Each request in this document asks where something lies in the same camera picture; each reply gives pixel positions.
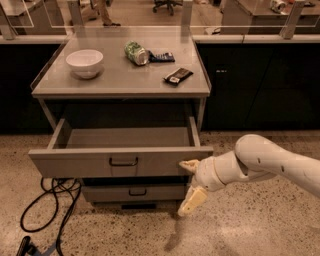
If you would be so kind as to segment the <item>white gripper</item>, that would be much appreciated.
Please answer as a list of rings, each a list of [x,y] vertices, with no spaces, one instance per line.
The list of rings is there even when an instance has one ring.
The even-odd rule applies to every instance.
[[[192,185],[185,199],[178,209],[178,215],[184,217],[192,213],[207,199],[208,192],[214,192],[225,187],[219,179],[214,165],[214,158],[208,157],[203,160],[181,161],[179,166],[193,173]]]

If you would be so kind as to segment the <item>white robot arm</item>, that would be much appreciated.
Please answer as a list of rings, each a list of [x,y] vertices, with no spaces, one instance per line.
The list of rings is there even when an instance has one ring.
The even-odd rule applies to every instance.
[[[287,151],[265,137],[240,137],[232,151],[203,160],[181,161],[193,174],[186,197],[178,209],[186,216],[204,203],[209,192],[234,182],[250,182],[281,175],[304,190],[320,196],[320,161]]]

